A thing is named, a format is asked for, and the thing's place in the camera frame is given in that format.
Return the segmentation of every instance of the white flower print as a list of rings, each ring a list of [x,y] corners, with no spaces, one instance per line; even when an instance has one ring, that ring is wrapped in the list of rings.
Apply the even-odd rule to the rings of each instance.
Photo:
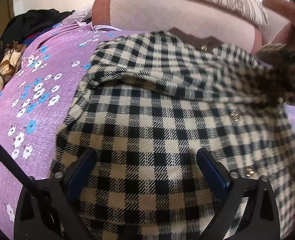
[[[72,67],[76,67],[76,66],[78,66],[80,63],[81,63],[81,62],[78,60],[78,61],[72,63],[71,66],[72,66]]]
[[[62,73],[59,73],[59,74],[57,74],[53,79],[54,79],[54,80],[58,80],[58,79],[61,78],[61,76],[62,76]]]
[[[26,65],[26,67],[29,67],[30,65],[33,64],[34,61],[29,61],[28,64]]]
[[[60,99],[60,96],[59,95],[56,95],[55,97],[53,97],[50,101],[49,101],[49,104],[48,106],[53,106],[56,104],[56,102]]]
[[[22,107],[27,107],[28,104],[30,103],[31,99],[28,98],[27,100],[25,100],[25,102],[23,103]]]
[[[15,149],[12,153],[11,156],[13,158],[13,160],[15,160],[18,157],[18,154],[20,153],[19,149]]]
[[[37,68],[38,68],[41,64],[42,64],[42,60],[39,60],[39,61],[35,64],[34,67],[37,67]]]
[[[16,117],[21,117],[25,113],[25,111],[26,111],[26,108],[22,108],[21,111],[19,111],[17,113],[17,116]]]
[[[22,142],[24,141],[24,133],[20,132],[18,136],[15,137],[14,147],[20,147]]]
[[[51,78],[51,74],[50,75],[47,75],[45,78],[44,78],[44,80],[48,80],[48,79],[50,79]]]
[[[43,95],[44,92],[45,92],[45,88],[42,88],[33,96],[33,99],[39,98],[41,95]]]
[[[11,127],[11,129],[9,130],[9,132],[8,132],[8,136],[11,136],[13,133],[15,133],[15,127],[14,126],[12,126]]]
[[[38,83],[35,88],[33,89],[35,92],[40,90],[43,87],[44,83]]]
[[[12,222],[14,222],[14,219],[15,219],[15,214],[13,212],[13,208],[11,207],[10,204],[7,204],[6,205],[6,208],[7,208],[7,212],[9,214],[9,220],[11,220]]]
[[[28,157],[30,157],[32,154],[32,151],[33,151],[32,145],[30,145],[29,147],[26,147],[23,152],[23,158],[27,159]]]
[[[13,102],[13,104],[12,104],[12,107],[16,106],[17,103],[18,103],[18,101],[19,101],[19,99],[14,100],[14,102]]]
[[[20,87],[23,87],[24,85],[25,85],[25,81],[22,83],[22,84],[20,84],[19,86],[18,86],[18,88],[20,88]]]
[[[52,93],[54,93],[54,92],[58,91],[58,89],[59,89],[59,88],[60,88],[60,86],[55,86],[55,87],[53,87],[53,88],[52,88],[52,90],[51,90],[51,91],[52,91]]]

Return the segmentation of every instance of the purple bedsheet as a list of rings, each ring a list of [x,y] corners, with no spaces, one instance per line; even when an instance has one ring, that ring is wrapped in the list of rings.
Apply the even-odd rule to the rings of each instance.
[[[56,131],[97,44],[133,33],[101,32],[91,25],[68,23],[43,34],[26,49],[22,70],[0,93],[0,143],[27,175],[49,176]],[[295,129],[295,107],[286,106],[286,111]],[[9,239],[13,239],[21,187],[0,163],[0,228]]]

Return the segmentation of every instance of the black and beige plaid cloth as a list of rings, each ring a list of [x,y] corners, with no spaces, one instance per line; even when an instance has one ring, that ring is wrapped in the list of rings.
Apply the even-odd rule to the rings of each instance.
[[[295,105],[293,71],[265,68],[234,45],[201,52],[168,32],[102,42],[91,60],[51,172],[96,149],[75,205],[98,239],[128,225],[138,226],[135,239],[197,239],[218,204],[196,164],[202,147],[241,176],[248,167],[255,179],[267,175],[281,235],[293,228],[295,133],[283,109]]]

